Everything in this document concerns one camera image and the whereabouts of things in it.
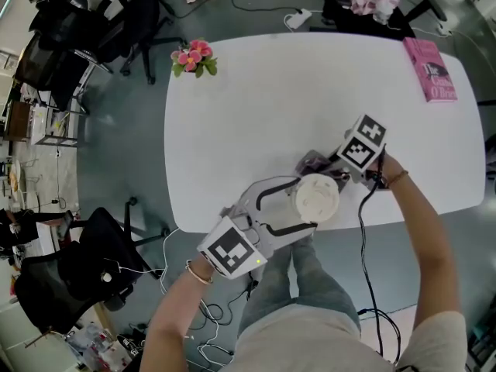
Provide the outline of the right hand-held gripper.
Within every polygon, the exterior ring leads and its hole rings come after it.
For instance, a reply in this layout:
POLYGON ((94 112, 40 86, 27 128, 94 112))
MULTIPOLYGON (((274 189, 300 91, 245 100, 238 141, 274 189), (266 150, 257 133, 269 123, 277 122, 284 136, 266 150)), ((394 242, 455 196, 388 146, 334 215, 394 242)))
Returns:
POLYGON ((381 177, 367 168, 384 154, 387 129, 368 114, 362 114, 345 132, 341 146, 329 157, 327 174, 342 192, 352 180, 372 190, 374 185, 384 189, 381 177))

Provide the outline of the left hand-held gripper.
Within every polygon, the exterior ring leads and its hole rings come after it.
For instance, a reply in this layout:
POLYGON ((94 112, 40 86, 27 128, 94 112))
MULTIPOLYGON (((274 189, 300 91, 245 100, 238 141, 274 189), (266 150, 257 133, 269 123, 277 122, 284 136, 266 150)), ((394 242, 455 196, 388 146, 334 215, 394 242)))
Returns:
POLYGON ((221 210, 218 222, 197 251, 219 274, 232 280, 266 264, 275 250, 309 237, 317 223, 273 229, 259 222, 263 198, 294 187, 300 180, 276 176, 252 183, 236 205, 221 210))

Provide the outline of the person's right hand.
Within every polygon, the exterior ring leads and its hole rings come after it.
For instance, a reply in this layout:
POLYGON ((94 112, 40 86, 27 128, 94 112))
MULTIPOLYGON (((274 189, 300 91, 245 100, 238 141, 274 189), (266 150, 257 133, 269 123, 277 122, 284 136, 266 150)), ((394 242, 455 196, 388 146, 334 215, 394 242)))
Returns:
POLYGON ((399 182, 408 172, 393 157, 385 153, 379 156, 368 168, 367 171, 375 172, 389 188, 399 182))

